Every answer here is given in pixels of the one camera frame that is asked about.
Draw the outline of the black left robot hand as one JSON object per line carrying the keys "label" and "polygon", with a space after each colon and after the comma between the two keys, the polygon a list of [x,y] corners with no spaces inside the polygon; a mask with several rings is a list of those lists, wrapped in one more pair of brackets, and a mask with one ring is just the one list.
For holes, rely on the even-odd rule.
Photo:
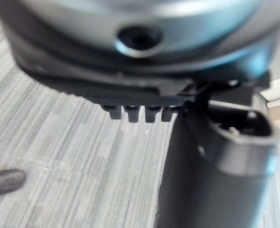
{"label": "black left robot hand", "polygon": [[214,43],[173,59],[98,53],[52,35],[9,40],[18,66],[38,82],[101,105],[112,119],[173,127],[159,190],[159,228],[252,228],[277,164],[276,133],[250,108],[270,84],[275,39]]}

